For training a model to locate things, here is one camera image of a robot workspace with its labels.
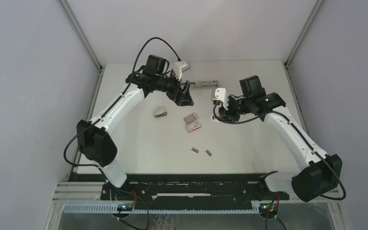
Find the staple box tray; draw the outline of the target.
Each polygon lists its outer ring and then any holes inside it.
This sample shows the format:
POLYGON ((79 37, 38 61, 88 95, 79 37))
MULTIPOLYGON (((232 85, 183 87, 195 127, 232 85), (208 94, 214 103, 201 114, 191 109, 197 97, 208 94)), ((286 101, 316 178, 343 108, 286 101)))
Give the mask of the staple box tray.
POLYGON ((184 117, 184 121, 185 123, 188 125, 190 123, 195 122, 198 119, 198 116, 196 113, 192 113, 190 115, 187 115, 186 117, 184 117))

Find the red white staple box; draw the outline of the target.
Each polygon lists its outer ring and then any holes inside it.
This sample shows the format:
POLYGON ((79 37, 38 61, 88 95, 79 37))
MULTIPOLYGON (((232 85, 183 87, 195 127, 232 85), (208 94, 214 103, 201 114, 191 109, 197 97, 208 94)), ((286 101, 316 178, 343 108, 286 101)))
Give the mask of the red white staple box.
POLYGON ((194 121, 192 123, 187 124, 185 127, 186 127, 187 132, 190 133, 190 132, 200 129, 201 125, 198 121, 194 121))

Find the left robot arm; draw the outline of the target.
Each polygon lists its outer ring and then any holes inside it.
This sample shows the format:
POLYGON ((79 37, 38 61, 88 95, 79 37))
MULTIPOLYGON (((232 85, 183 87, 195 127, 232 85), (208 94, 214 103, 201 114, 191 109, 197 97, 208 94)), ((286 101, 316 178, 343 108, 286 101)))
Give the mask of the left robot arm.
POLYGON ((98 115, 77 123, 78 150, 93 167, 97 167, 113 185, 112 194, 120 200, 129 197, 131 188, 125 183, 126 173, 117 161, 118 148, 111 134, 128 113, 150 93, 164 92, 177 106, 192 106, 190 82, 182 83, 182 75, 191 68, 189 62, 179 60, 170 71, 165 71, 167 60, 150 55, 145 65, 132 71, 120 94, 98 115))

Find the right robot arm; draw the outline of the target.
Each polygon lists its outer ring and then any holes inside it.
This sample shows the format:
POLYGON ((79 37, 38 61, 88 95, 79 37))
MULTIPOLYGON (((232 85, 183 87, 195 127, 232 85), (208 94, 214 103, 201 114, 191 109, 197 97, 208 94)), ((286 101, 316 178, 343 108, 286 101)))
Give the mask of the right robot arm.
POLYGON ((286 102, 276 93, 266 93, 257 75, 239 81, 242 95, 228 94, 225 88, 216 88, 211 96, 213 116, 219 122, 228 125, 240 125, 241 115, 253 114, 249 121, 260 119, 271 127, 291 153, 298 173, 273 171, 259 181, 258 195, 271 199, 277 192, 293 192, 304 202, 317 197, 340 201, 347 192, 340 179, 342 159, 330 155, 319 147, 314 140, 296 122, 286 102), (328 197, 326 193, 341 187, 341 197, 328 197))

